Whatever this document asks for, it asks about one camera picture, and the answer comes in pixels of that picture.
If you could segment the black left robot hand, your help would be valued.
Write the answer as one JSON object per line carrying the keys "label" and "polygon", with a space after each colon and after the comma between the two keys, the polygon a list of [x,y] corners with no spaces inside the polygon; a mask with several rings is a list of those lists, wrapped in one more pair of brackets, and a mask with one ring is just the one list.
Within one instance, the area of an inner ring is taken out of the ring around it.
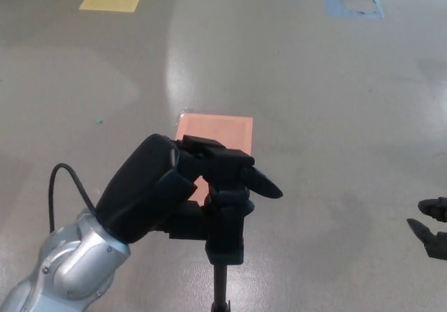
{"label": "black left robot hand", "polygon": [[241,186],[263,197],[283,193],[254,166],[252,156],[216,140],[152,134],[127,158],[96,205],[96,219],[123,244],[133,244],[166,220],[203,178],[216,191]]}

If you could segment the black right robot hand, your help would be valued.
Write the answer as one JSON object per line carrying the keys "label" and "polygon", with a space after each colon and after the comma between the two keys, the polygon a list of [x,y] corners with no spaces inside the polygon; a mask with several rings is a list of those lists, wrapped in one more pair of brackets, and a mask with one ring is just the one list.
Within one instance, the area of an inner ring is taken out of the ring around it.
{"label": "black right robot hand", "polygon": [[[418,209],[426,216],[429,216],[440,223],[446,223],[446,198],[421,200]],[[446,260],[446,232],[433,234],[431,230],[420,221],[408,218],[407,223],[411,231],[422,242],[427,255],[430,258]]]}

